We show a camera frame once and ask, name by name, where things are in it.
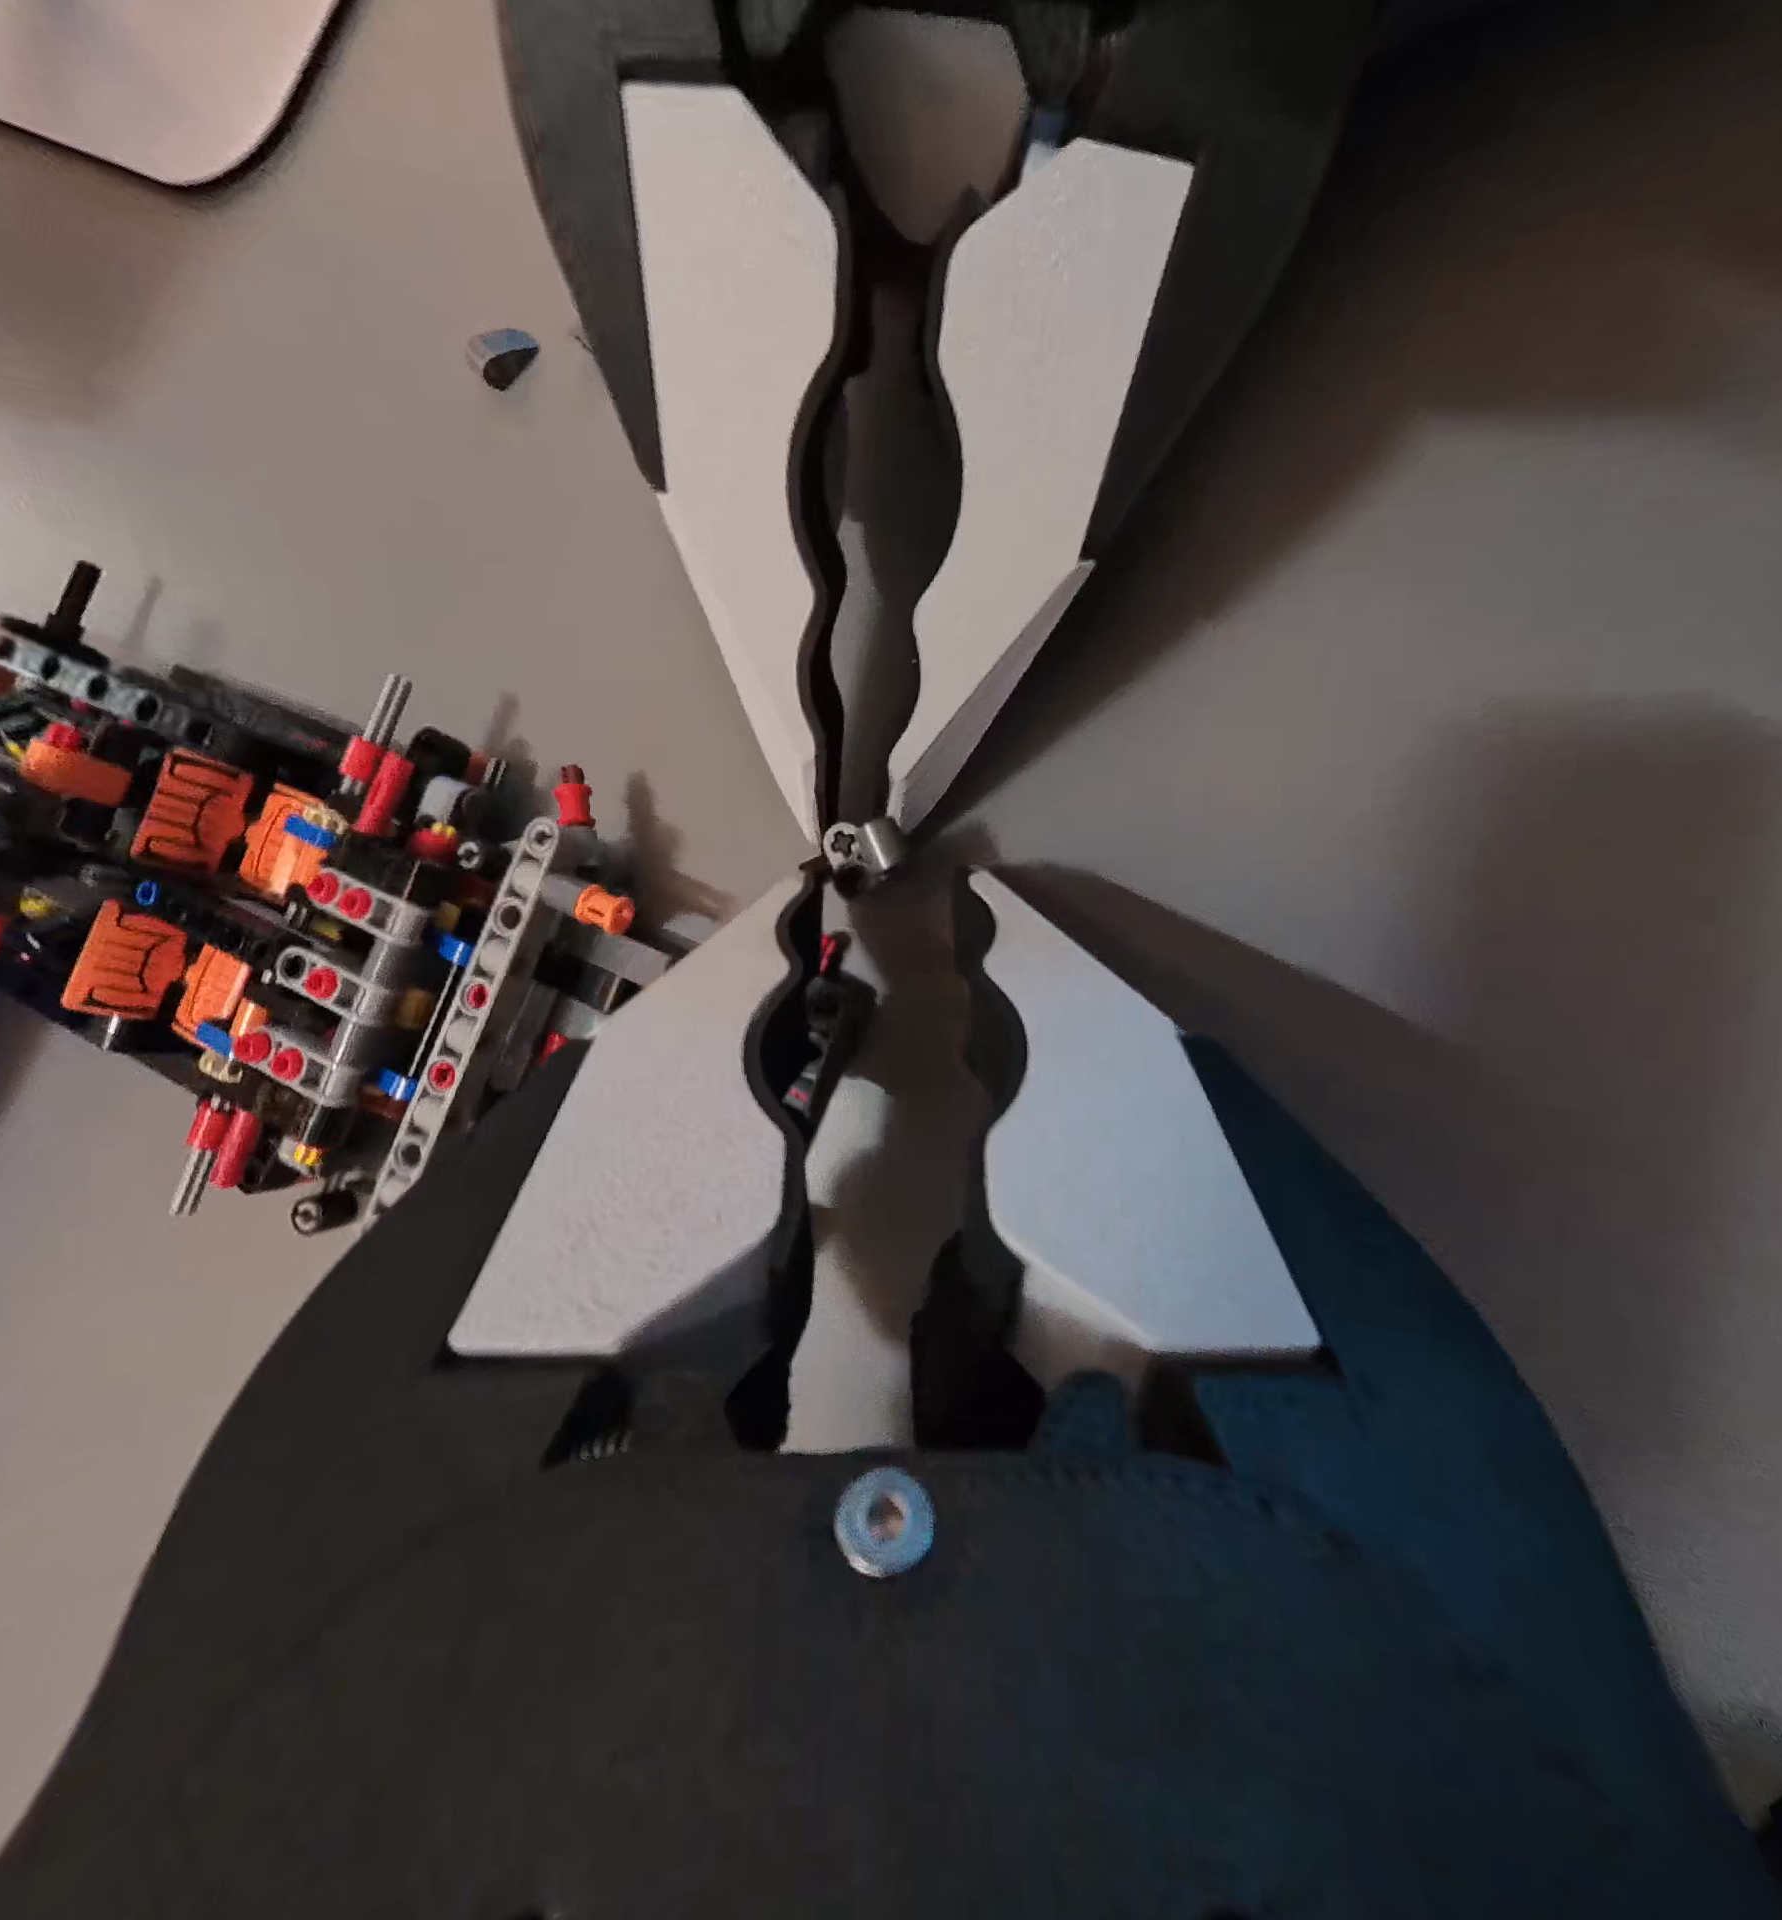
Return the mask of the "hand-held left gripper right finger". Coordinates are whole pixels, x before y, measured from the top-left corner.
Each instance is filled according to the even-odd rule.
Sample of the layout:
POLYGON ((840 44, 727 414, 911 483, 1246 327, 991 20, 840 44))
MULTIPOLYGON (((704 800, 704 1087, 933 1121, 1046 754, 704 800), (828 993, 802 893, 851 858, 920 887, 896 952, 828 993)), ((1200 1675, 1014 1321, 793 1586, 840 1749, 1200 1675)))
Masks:
POLYGON ((1307 1364, 1308 1304, 1184 1026, 984 868, 952 885, 984 1121, 911 1321, 920 1449, 1021 1449, 1068 1380, 1307 1364))

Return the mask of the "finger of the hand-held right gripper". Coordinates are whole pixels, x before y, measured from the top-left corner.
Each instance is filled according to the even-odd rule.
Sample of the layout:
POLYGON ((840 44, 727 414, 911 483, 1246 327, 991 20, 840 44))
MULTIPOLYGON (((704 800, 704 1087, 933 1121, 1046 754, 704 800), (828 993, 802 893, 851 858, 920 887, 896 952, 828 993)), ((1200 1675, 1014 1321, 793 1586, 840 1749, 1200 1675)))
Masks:
POLYGON ((1089 516, 1191 165, 1026 144, 873 159, 889 219, 865 349, 865 831, 924 816, 1089 580, 1089 516))
POLYGON ((657 409, 657 502, 802 840, 836 816, 843 590, 823 437, 851 332, 828 123, 739 86, 626 82, 626 174, 657 409))

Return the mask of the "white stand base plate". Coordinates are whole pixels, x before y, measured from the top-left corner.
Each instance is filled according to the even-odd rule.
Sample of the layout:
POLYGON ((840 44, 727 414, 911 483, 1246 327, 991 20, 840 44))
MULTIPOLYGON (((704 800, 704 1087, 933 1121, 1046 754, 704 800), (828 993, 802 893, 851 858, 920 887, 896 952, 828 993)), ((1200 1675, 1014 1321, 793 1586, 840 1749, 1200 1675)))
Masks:
POLYGON ((0 0, 0 123, 160 187, 246 165, 338 0, 0 0))

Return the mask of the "lego car chassis model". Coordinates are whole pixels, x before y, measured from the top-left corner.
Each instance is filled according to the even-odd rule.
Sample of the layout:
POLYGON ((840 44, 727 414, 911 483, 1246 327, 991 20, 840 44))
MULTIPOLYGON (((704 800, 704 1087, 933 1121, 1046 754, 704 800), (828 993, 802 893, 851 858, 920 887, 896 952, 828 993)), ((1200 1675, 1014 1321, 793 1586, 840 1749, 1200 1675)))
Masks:
POLYGON ((569 1068, 690 942, 569 764, 508 764, 90 650, 82 560, 0 611, 0 993, 191 1097, 173 1213, 283 1194, 295 1237, 375 1237, 534 1068, 569 1068))

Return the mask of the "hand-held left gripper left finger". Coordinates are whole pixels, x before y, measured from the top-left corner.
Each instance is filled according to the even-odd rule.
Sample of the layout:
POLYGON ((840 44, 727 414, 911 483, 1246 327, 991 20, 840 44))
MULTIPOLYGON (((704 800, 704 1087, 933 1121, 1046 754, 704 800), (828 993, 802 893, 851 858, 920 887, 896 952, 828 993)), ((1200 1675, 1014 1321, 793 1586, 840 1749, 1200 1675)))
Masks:
POLYGON ((793 872, 616 1011, 450 1329, 453 1357, 698 1376, 743 1449, 781 1449, 808 1329, 808 988, 823 880, 793 872))

